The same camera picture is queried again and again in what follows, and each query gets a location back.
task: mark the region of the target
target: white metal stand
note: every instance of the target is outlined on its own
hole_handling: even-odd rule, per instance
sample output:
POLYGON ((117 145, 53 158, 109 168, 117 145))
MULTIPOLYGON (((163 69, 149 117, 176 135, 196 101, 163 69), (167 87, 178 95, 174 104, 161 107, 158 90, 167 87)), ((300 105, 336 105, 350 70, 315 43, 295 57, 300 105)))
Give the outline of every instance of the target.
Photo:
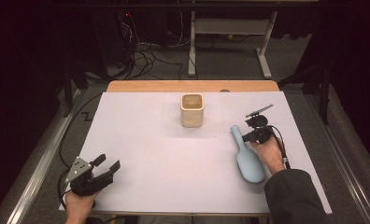
POLYGON ((264 56, 275 25, 277 12, 272 12, 270 20, 227 20, 227 19, 196 19, 195 12, 192 12, 191 22, 191 47, 189 52, 189 77, 196 74, 196 48, 194 39, 196 34, 233 34, 233 35, 264 35, 263 45, 257 48, 256 52, 266 79, 271 79, 269 66, 264 56))

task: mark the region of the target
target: person's right hand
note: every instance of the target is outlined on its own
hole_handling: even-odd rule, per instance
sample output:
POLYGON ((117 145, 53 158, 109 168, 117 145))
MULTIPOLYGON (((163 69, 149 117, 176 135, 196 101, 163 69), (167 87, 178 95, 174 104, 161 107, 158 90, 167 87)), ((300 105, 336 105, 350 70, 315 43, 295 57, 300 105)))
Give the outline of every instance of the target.
POLYGON ((263 144, 254 142, 251 145, 257 149, 260 160, 266 164, 272 175, 278 171, 285 170, 278 142, 273 136, 263 144))

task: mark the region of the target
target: gray carpet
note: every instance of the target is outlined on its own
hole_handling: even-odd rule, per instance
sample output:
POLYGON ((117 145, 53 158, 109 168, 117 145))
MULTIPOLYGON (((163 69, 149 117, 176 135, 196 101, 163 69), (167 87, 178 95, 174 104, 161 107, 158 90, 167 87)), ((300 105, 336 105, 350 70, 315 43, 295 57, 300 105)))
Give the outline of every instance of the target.
MULTIPOLYGON (((273 79, 281 80, 290 76, 296 69, 307 44, 308 38, 290 40, 273 39, 266 52, 273 79)), ((215 40, 213 49, 198 49, 196 54, 196 66, 199 79, 263 79, 261 68, 258 65, 254 49, 259 47, 260 37, 252 37, 241 43, 228 43, 224 40, 215 40)), ((208 48, 211 41, 208 37, 202 36, 197 41, 197 46, 208 48)), ((187 76, 188 69, 188 48, 162 49, 153 47, 153 53, 162 61, 175 63, 162 63, 155 61, 148 74, 137 79, 195 79, 187 76)), ((110 67, 112 74, 117 72, 115 67, 110 67)), ((139 73, 136 68, 133 76, 139 73)), ((81 105, 98 93, 105 91, 107 84, 92 83, 85 92, 81 105)), ((306 144, 310 158, 315 165, 321 183, 325 187, 325 193, 332 206, 334 213, 330 215, 332 223, 365 223, 363 217, 349 192, 347 183, 344 181, 337 164, 330 142, 324 130, 321 128, 319 118, 316 117, 306 97, 301 93, 297 85, 289 85, 283 89, 288 99, 295 121, 306 144)), ((84 107, 82 112, 89 112, 93 116, 98 99, 91 101, 84 107)), ((329 104, 330 128, 334 131, 335 139, 341 147, 347 148, 347 159, 351 162, 354 173, 370 199, 370 157, 366 153, 360 139, 351 127, 349 119, 341 108, 340 102, 334 91, 330 92, 329 104)), ((84 114, 79 114, 68 130, 63 143, 63 155, 67 162, 71 162, 80 152, 84 139, 91 126, 91 122, 85 120, 84 114)), ((36 150, 24 166, 15 185, 13 185, 7 198, 0 206, 0 223, 6 223, 14 206, 26 186, 43 149, 36 150)), ((64 223, 65 214, 58 211, 59 201, 56 193, 57 179, 64 170, 58 155, 55 156, 47 173, 40 191, 26 215, 23 223, 64 223)), ((102 219, 110 218, 110 215, 99 216, 102 219)), ((197 223, 241 223, 243 219, 196 219, 197 223)), ((171 217, 156 218, 142 217, 140 223, 189 223, 187 218, 172 219, 171 217)))

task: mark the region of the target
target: dark jacket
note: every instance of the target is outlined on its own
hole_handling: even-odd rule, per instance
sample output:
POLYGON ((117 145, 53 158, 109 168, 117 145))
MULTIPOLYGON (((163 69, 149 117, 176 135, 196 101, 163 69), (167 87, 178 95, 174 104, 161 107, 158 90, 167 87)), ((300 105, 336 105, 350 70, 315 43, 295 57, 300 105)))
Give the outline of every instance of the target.
POLYGON ((310 175, 302 170, 275 173, 264 186, 275 224, 330 223, 310 175))

